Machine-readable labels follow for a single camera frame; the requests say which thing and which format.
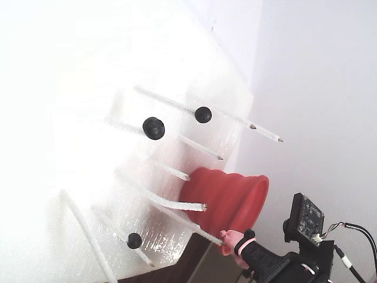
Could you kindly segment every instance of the wire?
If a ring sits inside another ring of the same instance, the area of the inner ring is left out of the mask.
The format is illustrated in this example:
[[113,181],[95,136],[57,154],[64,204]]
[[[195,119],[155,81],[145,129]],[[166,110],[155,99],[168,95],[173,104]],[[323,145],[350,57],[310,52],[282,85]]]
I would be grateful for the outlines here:
[[361,226],[356,225],[356,224],[344,223],[344,227],[348,228],[348,229],[353,229],[353,230],[359,231],[367,237],[369,243],[371,244],[372,250],[373,250],[373,257],[374,257],[374,260],[375,260],[375,269],[376,269],[376,274],[377,274],[377,247],[376,247],[376,243],[375,243],[375,240],[373,239],[372,235],[364,227],[361,227]]
[[356,271],[356,269],[352,266],[349,268],[350,272],[352,272],[353,276],[356,277],[356,279],[360,282],[360,283],[365,283],[364,279],[361,278],[360,274],[358,274],[358,272]]
[[344,225],[343,222],[339,222],[339,223],[336,223],[336,224],[331,224],[330,227],[329,227],[329,229],[327,230],[327,232],[321,234],[320,238],[321,238],[322,240],[326,239],[326,237],[328,236],[328,234],[329,234],[331,231],[335,230],[338,226],[342,226],[342,225]]
[[343,253],[343,251],[340,249],[340,247],[338,247],[337,245],[334,245],[334,249],[335,249],[336,253],[339,255],[339,257],[341,258],[341,260],[342,260],[343,264],[345,265],[345,267],[347,267],[350,270],[350,272],[352,272],[353,276],[355,276],[356,279],[360,283],[366,283],[364,281],[364,279],[360,276],[360,274],[356,271],[356,269],[352,266],[351,261]]

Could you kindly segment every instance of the black cable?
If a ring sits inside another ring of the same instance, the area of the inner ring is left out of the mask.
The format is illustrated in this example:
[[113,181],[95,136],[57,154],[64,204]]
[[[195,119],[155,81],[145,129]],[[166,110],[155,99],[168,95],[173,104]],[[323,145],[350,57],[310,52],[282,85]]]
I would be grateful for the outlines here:
[[353,276],[355,276],[356,279],[357,279],[360,283],[366,283],[366,282],[364,281],[364,279],[361,278],[360,274],[358,274],[358,272],[354,269],[353,266],[350,267],[349,270],[352,272]]
[[345,264],[345,262],[343,261],[343,263],[346,265],[346,267],[352,272],[353,276],[355,276],[356,279],[360,283],[366,283],[364,281],[364,279],[360,276],[360,274],[356,271],[356,269],[352,266],[351,262],[348,260],[347,256],[343,253],[343,251],[337,245],[334,245],[334,248],[335,248],[336,253],[339,255],[339,257],[341,258],[342,261],[344,260],[344,258],[346,258],[346,260],[349,262],[350,267],[348,267]]
[[376,274],[377,274],[377,246],[376,246],[375,240],[373,239],[371,233],[369,233],[368,230],[366,230],[364,227],[361,227],[361,226],[356,225],[356,224],[351,224],[351,223],[346,222],[344,224],[344,227],[348,228],[348,229],[353,229],[353,230],[359,231],[367,237],[369,243],[371,244],[372,250],[373,250],[373,257],[374,257],[374,260],[375,260],[375,269],[376,269]]

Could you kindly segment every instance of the translucent plastic board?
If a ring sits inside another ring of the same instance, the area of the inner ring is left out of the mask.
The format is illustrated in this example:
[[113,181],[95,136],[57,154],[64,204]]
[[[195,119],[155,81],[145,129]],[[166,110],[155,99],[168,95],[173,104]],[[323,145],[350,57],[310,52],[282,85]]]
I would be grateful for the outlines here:
[[[175,264],[192,230],[134,186],[120,186],[114,172],[177,200],[184,181],[159,164],[187,174],[224,168],[243,126],[216,109],[245,118],[252,105],[234,66],[181,2],[15,1],[0,10],[0,23],[0,92],[7,100],[0,112],[8,137],[1,148],[0,281],[106,281],[60,190],[80,208],[118,279]],[[213,118],[199,124],[141,95],[137,85],[189,108],[207,106]],[[154,141],[112,127],[104,122],[110,110],[136,128],[158,117],[165,136]],[[93,207],[126,235],[138,232],[155,267]]]

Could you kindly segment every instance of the circuit board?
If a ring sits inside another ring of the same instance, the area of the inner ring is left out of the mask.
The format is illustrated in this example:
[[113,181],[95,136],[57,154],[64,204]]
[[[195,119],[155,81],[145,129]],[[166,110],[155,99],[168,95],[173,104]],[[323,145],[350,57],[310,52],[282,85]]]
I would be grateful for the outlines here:
[[298,227],[299,233],[319,245],[319,243],[312,240],[312,235],[322,233],[324,219],[323,212],[310,199],[303,196]]
[[312,236],[322,234],[324,220],[323,212],[309,198],[301,193],[295,194],[290,218],[285,223],[285,241],[319,246]]

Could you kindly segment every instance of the pink band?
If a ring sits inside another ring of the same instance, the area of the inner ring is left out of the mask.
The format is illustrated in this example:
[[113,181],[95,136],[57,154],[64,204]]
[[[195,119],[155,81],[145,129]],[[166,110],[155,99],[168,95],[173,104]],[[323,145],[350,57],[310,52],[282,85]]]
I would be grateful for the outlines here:
[[238,255],[241,255],[242,250],[247,246],[249,243],[252,243],[255,241],[255,238],[247,240],[243,245],[238,249]]

